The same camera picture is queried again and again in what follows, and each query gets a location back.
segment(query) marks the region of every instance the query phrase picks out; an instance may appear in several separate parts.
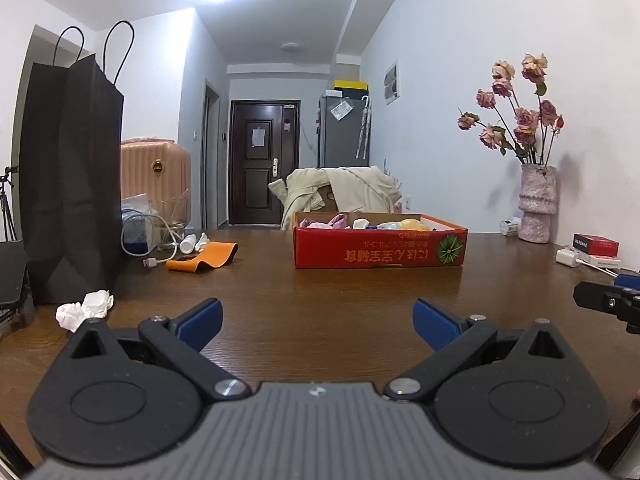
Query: black paper bag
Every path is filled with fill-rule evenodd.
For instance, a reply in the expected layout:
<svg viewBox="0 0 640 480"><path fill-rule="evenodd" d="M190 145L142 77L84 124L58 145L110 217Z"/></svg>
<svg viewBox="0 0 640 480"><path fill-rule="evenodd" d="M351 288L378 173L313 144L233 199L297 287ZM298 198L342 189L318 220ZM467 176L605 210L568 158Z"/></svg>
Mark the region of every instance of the black paper bag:
<svg viewBox="0 0 640 480"><path fill-rule="evenodd" d="M113 288L120 249L123 95L95 55L34 64L20 140L20 215L36 304Z"/></svg>

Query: ceramic vase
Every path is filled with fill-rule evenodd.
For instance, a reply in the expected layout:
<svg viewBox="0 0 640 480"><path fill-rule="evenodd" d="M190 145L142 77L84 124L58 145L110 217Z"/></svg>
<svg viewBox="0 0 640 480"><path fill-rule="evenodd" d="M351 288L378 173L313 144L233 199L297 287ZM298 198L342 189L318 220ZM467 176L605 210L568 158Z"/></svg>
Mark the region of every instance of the ceramic vase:
<svg viewBox="0 0 640 480"><path fill-rule="evenodd" d="M522 165L520 239L546 244L551 238L551 216L558 211L556 168L541 164Z"/></svg>

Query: brown tabletop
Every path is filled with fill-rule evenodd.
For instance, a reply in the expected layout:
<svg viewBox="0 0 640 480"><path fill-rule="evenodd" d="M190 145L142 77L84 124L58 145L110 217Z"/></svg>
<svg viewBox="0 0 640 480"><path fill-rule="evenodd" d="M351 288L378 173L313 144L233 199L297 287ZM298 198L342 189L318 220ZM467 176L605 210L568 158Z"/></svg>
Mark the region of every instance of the brown tabletop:
<svg viewBox="0 0 640 480"><path fill-rule="evenodd" d="M373 381L378 388L427 357L414 333L412 307L431 298L461 317L485 314L505 328L534 318L558 325L597 380L610 407L612 434L632 415L640 388L640 336L613 316L577 308L580 280L607 283L587 268L556 264L552 245L501 235L470 235L463 267L296 270L292 235L218 231L240 249L231 266L206 274L146 270L129 264L114 291L112 327L152 314L175 317L201 300L225 307L215 361L252 386L259 381ZM26 330L0 342L0 420L34 463L40 456L25 425L29 398L66 341L53 308L40 308Z"/></svg>

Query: green plant graphic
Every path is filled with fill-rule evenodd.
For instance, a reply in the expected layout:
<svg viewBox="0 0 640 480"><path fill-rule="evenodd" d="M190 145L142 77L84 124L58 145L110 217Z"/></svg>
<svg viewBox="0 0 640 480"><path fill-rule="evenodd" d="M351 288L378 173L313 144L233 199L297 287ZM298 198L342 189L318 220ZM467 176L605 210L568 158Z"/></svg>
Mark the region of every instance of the green plant graphic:
<svg viewBox="0 0 640 480"><path fill-rule="evenodd" d="M447 235L438 246L438 259L445 265L452 264L460 257L464 248L462 238L458 235Z"/></svg>

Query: bouquet of dried flowers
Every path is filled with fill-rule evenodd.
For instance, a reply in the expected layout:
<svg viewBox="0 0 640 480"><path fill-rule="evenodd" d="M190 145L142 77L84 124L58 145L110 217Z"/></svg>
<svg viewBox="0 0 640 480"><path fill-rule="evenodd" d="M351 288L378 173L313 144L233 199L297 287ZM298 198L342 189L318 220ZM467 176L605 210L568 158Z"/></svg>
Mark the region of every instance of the bouquet of dried flowers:
<svg viewBox="0 0 640 480"><path fill-rule="evenodd" d="M500 149L503 155L506 155L507 151L514 152L523 164L546 166L551 156L554 139L564 127L564 119L562 115L558 115L553 103L542 99L547 90L545 82L547 67L548 61L544 54L539 57L527 54L522 61L522 76L536 85L535 95L538 96L538 109L530 110L521 107L516 97L513 88L516 69L506 61L498 61L494 64L492 91L478 90L476 99L480 107L495 110L500 121L495 126L489 123L485 124L481 122L478 115L471 112L462 113L460 110L459 128L470 130L479 124L484 127L480 141L489 149ZM496 95L508 99L511 104L516 121L516 127L513 131L497 108Z"/></svg>

